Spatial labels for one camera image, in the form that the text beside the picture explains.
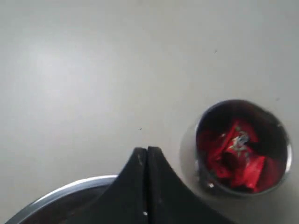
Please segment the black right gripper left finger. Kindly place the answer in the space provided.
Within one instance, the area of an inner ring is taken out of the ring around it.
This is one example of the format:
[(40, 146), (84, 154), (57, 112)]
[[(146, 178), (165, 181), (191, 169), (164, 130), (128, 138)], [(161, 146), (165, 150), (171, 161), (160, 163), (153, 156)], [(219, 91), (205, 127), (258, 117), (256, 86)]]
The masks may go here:
[(144, 178), (147, 150), (135, 148), (123, 170), (90, 205), (67, 219), (68, 224), (147, 224)]

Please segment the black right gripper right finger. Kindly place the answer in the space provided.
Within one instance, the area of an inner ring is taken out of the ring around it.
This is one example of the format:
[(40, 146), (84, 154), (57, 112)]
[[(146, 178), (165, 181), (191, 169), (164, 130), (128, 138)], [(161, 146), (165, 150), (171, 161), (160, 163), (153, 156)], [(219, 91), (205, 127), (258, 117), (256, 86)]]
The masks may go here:
[(147, 149), (147, 200), (150, 224), (233, 223), (181, 181), (158, 147)]

